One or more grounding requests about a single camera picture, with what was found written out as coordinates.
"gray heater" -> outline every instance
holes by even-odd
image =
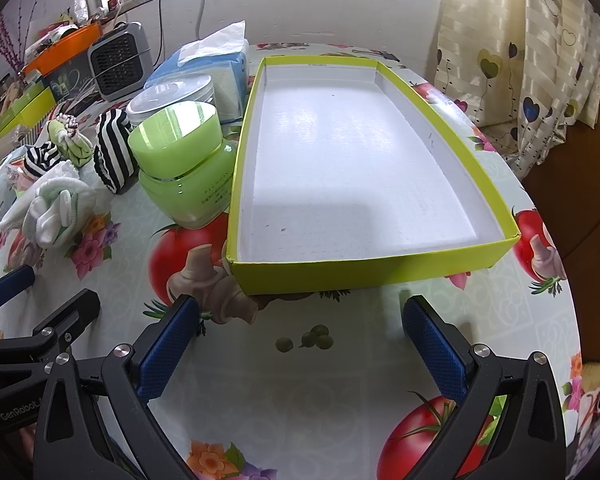
[[[146,34],[138,22],[121,23],[89,47],[89,65],[107,101],[142,89],[153,73]]]

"beige curtain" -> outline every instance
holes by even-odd
[[[445,0],[435,85],[522,179],[567,125],[595,126],[600,17],[588,0]]]

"fan grille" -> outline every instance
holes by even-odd
[[[131,34],[122,34],[94,49],[91,64],[103,95],[111,95],[142,79],[138,47]]]

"stacked plastic lid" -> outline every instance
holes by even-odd
[[[167,106],[182,101],[199,101],[215,105],[214,84],[207,74],[193,74],[151,86],[131,99],[126,114],[133,126]]]

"orange storage box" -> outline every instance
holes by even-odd
[[[91,23],[91,25],[80,28],[73,34],[54,43],[48,49],[43,50],[36,59],[24,67],[24,73],[27,75],[32,70],[38,69],[42,75],[46,76],[62,63],[87,50],[91,43],[101,35],[102,31],[99,23]]]

